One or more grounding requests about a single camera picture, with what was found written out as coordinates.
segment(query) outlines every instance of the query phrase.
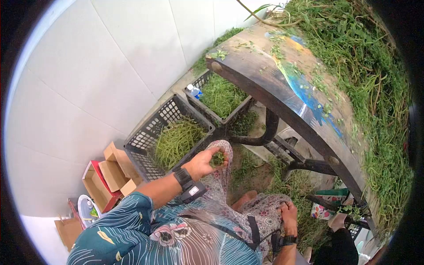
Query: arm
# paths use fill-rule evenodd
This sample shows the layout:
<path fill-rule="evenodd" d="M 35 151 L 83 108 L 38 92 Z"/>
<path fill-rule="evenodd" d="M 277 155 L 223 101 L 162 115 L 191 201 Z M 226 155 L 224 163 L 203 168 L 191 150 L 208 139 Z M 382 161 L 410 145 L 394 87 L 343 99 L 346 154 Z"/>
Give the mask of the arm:
<path fill-rule="evenodd" d="M 188 171 L 193 181 L 199 181 L 203 176 L 228 165 L 228 158 L 226 154 L 224 154 L 225 161 L 223 166 L 219 168 L 212 168 L 209 165 L 212 155 L 219 150 L 219 147 L 215 147 L 201 151 L 189 162 L 182 165 L 181 168 L 185 168 Z M 143 185 L 136 191 L 150 197 L 153 200 L 154 208 L 157 209 L 164 206 L 167 202 L 180 194 L 182 188 L 176 180 L 174 173 L 171 173 L 161 179 L 157 179 Z"/>
<path fill-rule="evenodd" d="M 297 208 L 293 202 L 286 202 L 281 206 L 281 217 L 285 235 L 297 237 Z M 297 244 L 285 245 L 281 248 L 274 265 L 295 265 Z"/>

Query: cardboard box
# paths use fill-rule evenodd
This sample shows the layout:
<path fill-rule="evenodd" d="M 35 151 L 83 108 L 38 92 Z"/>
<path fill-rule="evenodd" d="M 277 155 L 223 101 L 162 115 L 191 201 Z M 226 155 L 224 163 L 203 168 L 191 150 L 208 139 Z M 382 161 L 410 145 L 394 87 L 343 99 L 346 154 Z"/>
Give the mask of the cardboard box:
<path fill-rule="evenodd" d="M 137 178 L 137 179 L 130 179 L 122 188 L 121 188 L 121 192 L 122 195 L 127 196 L 128 194 L 130 194 L 131 192 L 135 191 L 135 189 L 141 185 L 144 184 L 143 183 L 143 179 Z"/>
<path fill-rule="evenodd" d="M 125 151 L 117 149 L 113 142 L 111 142 L 110 145 L 106 147 L 103 154 L 105 156 L 106 161 L 114 161 L 118 163 L 126 178 L 140 178 L 140 175 L 135 170 L 133 164 L 131 163 L 131 160 L 128 158 Z"/>
<path fill-rule="evenodd" d="M 99 167 L 111 192 L 120 190 L 129 180 L 117 162 L 102 161 Z"/>
<path fill-rule="evenodd" d="M 76 218 L 61 218 L 60 220 L 55 220 L 54 223 L 56 225 L 57 232 L 59 233 L 60 239 L 62 239 L 63 244 L 68 248 L 68 251 L 71 251 L 75 240 L 77 240 L 77 237 L 82 232 L 81 224 Z"/>
<path fill-rule="evenodd" d="M 117 149 L 113 142 L 103 154 L 106 161 L 100 162 L 99 166 L 111 191 L 121 190 L 127 196 L 143 183 L 125 151 Z"/>
<path fill-rule="evenodd" d="M 120 191 L 112 192 L 100 171 L 99 162 L 91 160 L 85 169 L 82 182 L 102 213 L 110 211 L 119 198 Z"/>

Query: colorful bag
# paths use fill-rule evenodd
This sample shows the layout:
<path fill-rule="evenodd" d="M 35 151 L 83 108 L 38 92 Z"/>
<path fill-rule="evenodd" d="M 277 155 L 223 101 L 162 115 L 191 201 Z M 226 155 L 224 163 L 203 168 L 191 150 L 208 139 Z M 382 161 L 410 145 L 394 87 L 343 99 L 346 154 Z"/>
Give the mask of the colorful bag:
<path fill-rule="evenodd" d="M 315 192 L 315 195 L 326 201 L 341 205 L 346 200 L 348 192 L 348 189 L 319 190 Z M 312 204 L 311 216 L 314 218 L 329 220 L 334 214 L 334 211 L 325 209 L 322 205 Z"/>

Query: black pants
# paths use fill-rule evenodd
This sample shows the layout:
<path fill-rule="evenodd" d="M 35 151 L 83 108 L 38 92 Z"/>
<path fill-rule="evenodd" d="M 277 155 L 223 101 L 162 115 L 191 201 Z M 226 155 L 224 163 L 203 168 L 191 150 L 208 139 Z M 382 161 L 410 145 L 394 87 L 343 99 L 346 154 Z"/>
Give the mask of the black pants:
<path fill-rule="evenodd" d="M 331 247 L 321 247 L 314 254 L 314 265 L 357 265 L 358 251 L 346 228 L 337 230 L 331 236 Z"/>

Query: white wall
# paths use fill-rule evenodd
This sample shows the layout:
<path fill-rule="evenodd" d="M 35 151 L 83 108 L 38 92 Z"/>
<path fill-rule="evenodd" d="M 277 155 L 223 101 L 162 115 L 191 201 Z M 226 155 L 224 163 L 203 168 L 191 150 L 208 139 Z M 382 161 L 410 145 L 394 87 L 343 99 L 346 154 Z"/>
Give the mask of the white wall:
<path fill-rule="evenodd" d="M 32 217 L 21 215 L 21 221 L 34 246 L 48 265 L 66 264 L 68 248 L 57 232 L 55 217 Z"/>
<path fill-rule="evenodd" d="M 256 22 L 235 0 L 72 1 L 56 1 L 70 6 L 50 12 L 58 18 L 16 76 L 6 159 L 23 215 L 66 214 L 67 198 L 86 193 L 88 161 L 122 142 L 226 29 Z"/>

